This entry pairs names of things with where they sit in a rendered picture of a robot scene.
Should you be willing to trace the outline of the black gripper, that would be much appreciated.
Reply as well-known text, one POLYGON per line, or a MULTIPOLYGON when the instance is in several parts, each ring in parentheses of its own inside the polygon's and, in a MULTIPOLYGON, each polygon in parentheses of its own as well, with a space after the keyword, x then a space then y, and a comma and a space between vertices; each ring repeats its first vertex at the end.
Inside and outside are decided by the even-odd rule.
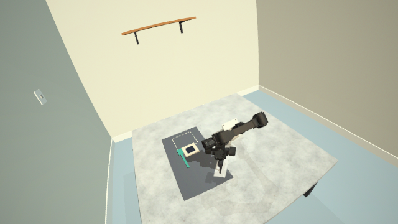
MULTIPOLYGON (((218 147, 218 149, 221 149, 221 148, 224 148, 225 149, 225 153, 226 153, 226 156, 235 156, 235 153, 236 153, 236 147, 225 147, 225 146, 223 146, 223 147, 218 147)), ((215 149, 216 149, 216 146, 215 146, 215 148, 210 148, 210 149, 208 149, 208 150, 205 150, 205 152, 206 152, 206 154, 211 154, 211 152, 212 152, 212 155, 215 155, 215 149)))

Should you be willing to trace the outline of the teal small trowel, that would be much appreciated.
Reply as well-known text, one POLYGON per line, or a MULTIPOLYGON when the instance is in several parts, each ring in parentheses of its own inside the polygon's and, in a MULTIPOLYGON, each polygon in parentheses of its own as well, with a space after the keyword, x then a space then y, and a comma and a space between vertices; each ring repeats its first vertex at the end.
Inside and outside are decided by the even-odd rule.
POLYGON ((184 156, 183 156, 183 154, 184 154, 183 150, 182 150, 182 149, 177 149, 177 152, 178 152, 178 154, 179 154, 179 155, 181 155, 181 156, 182 156, 182 158, 183 158, 183 160, 184 160, 185 164, 186 164, 186 165, 187 165, 187 167, 189 168, 190 166, 188 165, 188 163, 187 163, 186 159, 185 159, 185 158, 184 158, 184 156))

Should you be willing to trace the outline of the cream square tile with dark square centre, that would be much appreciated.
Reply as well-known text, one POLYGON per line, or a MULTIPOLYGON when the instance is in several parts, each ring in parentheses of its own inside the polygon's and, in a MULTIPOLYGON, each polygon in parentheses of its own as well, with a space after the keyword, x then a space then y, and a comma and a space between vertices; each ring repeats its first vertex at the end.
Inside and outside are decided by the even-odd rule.
POLYGON ((194 142, 183 147, 182 150, 184 151, 186 157, 191 156, 192 154, 194 154, 196 152, 200 152, 198 150, 198 148, 196 147, 196 145, 194 144, 194 142))

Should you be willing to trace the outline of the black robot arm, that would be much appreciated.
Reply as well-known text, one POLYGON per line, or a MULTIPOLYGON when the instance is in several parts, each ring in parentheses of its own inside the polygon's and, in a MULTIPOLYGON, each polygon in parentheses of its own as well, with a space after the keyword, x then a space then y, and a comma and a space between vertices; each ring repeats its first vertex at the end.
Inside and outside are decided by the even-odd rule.
POLYGON ((239 122, 238 124, 235 124, 235 126, 231 128, 232 130, 226 130, 226 131, 222 130, 216 134, 211 135, 212 138, 204 139, 201 142, 205 150, 208 150, 216 146, 214 158, 216 160, 222 161, 226 159, 225 149, 224 148, 218 149, 218 147, 223 147, 228 145, 228 143, 232 141, 232 139, 239 134, 244 134, 244 132, 252 128, 253 129, 263 128, 264 126, 267 126, 267 124, 268 120, 265 116, 265 113, 260 112, 258 114, 253 115, 252 120, 246 123, 239 122))

